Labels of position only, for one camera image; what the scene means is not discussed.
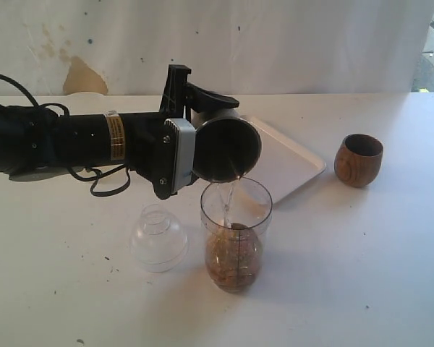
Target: white tabletop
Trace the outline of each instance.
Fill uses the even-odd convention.
[[[41,98],[73,113],[154,111],[160,100],[76,99]],[[434,94],[238,99],[240,113],[328,164],[275,206],[250,291],[226,294],[204,270],[202,181],[163,203],[189,232],[187,258],[150,274],[127,248],[142,207],[158,201],[147,181],[134,176],[125,193],[95,198],[69,176],[25,184],[0,174],[0,346],[434,346]],[[332,171],[355,132],[384,144],[366,189]]]

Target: cable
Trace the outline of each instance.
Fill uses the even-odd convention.
[[[69,109],[65,105],[60,104],[60,103],[43,103],[42,105],[39,105],[37,100],[32,96],[32,94],[30,94],[29,91],[26,88],[24,88],[20,83],[16,82],[12,78],[5,76],[3,74],[0,74],[0,80],[8,82],[10,85],[13,85],[14,87],[16,87],[22,94],[24,94],[24,96],[30,101],[30,103],[32,103],[32,105],[34,107],[47,108],[49,106],[56,106],[56,107],[59,107],[63,111],[63,117],[69,117],[70,116]],[[95,191],[95,187],[98,184],[98,181],[100,179],[103,179],[107,176],[110,176],[110,175],[116,173],[117,171],[122,170],[123,168],[125,168],[125,172],[127,175],[127,182],[123,186],[121,186],[117,189],[106,191],[106,192],[96,192]],[[74,171],[74,169],[71,166],[67,166],[66,169],[69,172],[69,174],[78,181],[93,182],[92,186],[90,187],[90,193],[95,197],[110,197],[111,195],[115,195],[115,194],[123,192],[125,189],[127,189],[130,186],[129,168],[125,164],[117,166],[116,168],[113,168],[107,172],[102,172],[101,170],[99,170],[97,168],[91,168],[91,167],[85,168],[86,170],[93,171],[95,173],[95,176],[91,176],[91,177],[80,176],[79,174],[77,174]]]

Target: wooden cup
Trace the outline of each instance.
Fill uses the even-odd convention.
[[[346,136],[334,160],[334,172],[351,187],[364,187],[378,175],[383,144],[364,134]]]

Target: white tray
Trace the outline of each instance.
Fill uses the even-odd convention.
[[[273,203],[325,170],[325,161],[307,148],[255,117],[242,118],[257,129],[262,140],[259,161],[247,177],[263,184],[270,192]]]

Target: clear plastic dome lid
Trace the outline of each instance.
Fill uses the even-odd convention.
[[[130,237],[130,252],[144,270],[159,273],[179,264],[188,251],[188,237],[179,219],[160,205],[142,211]]]

